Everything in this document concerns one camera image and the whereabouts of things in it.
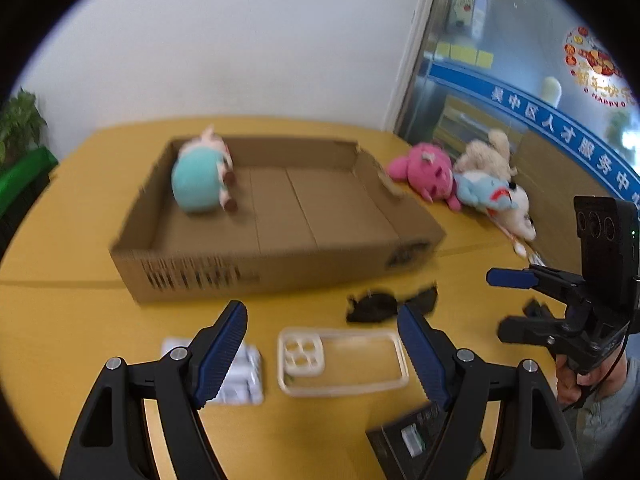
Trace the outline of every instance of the yellow sticky note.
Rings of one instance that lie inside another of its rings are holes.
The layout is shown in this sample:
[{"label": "yellow sticky note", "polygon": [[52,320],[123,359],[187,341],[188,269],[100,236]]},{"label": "yellow sticky note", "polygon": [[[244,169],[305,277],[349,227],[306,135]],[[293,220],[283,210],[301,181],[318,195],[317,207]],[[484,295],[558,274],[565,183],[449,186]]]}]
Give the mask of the yellow sticky note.
[{"label": "yellow sticky note", "polygon": [[475,65],[477,53],[478,51],[472,46],[451,45],[451,59],[455,59],[456,61]]},{"label": "yellow sticky note", "polygon": [[480,68],[491,68],[494,63],[494,55],[491,52],[485,52],[484,50],[478,51],[478,59],[476,65]]},{"label": "yellow sticky note", "polygon": [[445,41],[439,41],[436,46],[436,56],[449,57],[451,45]]}]

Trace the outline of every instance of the white wall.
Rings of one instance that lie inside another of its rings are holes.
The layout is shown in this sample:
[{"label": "white wall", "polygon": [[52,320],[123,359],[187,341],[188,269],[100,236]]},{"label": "white wall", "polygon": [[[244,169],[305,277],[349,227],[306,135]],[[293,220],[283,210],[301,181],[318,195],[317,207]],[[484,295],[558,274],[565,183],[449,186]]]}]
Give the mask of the white wall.
[{"label": "white wall", "polygon": [[418,3],[83,0],[18,85],[38,95],[59,157],[96,128],[194,114],[382,129]]}]

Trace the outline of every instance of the pink plush toy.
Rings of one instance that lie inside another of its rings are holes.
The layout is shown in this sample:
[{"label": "pink plush toy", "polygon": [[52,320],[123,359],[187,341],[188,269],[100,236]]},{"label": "pink plush toy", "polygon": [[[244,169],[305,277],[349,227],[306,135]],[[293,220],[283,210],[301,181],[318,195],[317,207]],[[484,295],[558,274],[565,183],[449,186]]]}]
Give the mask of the pink plush toy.
[{"label": "pink plush toy", "polygon": [[451,159],[433,144],[416,144],[407,156],[391,162],[386,172],[396,182],[408,182],[427,202],[446,200],[453,211],[462,207],[456,197]]}]

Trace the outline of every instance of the camera lens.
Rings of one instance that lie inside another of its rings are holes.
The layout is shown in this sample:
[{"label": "camera lens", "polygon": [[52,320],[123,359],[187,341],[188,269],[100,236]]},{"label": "camera lens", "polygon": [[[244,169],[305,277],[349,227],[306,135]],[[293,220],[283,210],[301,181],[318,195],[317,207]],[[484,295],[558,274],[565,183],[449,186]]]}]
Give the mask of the camera lens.
[{"label": "camera lens", "polygon": [[589,232],[594,238],[600,236],[600,217],[593,211],[589,213]]},{"label": "camera lens", "polygon": [[580,231],[584,231],[587,228],[587,219],[584,216],[584,213],[580,211],[578,213],[578,229]]},{"label": "camera lens", "polygon": [[616,236],[616,226],[614,225],[613,220],[610,216],[607,216],[604,219],[604,235],[609,241],[612,241]]}]

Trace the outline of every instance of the silver screw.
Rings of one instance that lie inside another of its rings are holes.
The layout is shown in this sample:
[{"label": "silver screw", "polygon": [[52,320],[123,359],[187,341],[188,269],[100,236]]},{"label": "silver screw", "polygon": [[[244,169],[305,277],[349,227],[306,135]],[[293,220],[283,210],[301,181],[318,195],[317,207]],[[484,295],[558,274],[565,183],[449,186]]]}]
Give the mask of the silver screw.
[{"label": "silver screw", "polygon": [[458,359],[463,363],[469,363],[473,361],[475,357],[475,354],[471,350],[467,350],[466,348],[458,350]]},{"label": "silver screw", "polygon": [[537,372],[538,371],[538,363],[533,361],[532,359],[524,359],[522,362],[522,367],[527,372]]},{"label": "silver screw", "polygon": [[112,357],[111,359],[109,359],[107,361],[106,367],[109,370],[115,370],[116,368],[118,368],[120,365],[122,364],[122,359],[120,359],[119,357]]},{"label": "silver screw", "polygon": [[178,348],[174,348],[171,350],[169,357],[174,361],[181,361],[185,357],[187,357],[187,349],[184,346],[178,346]]}]

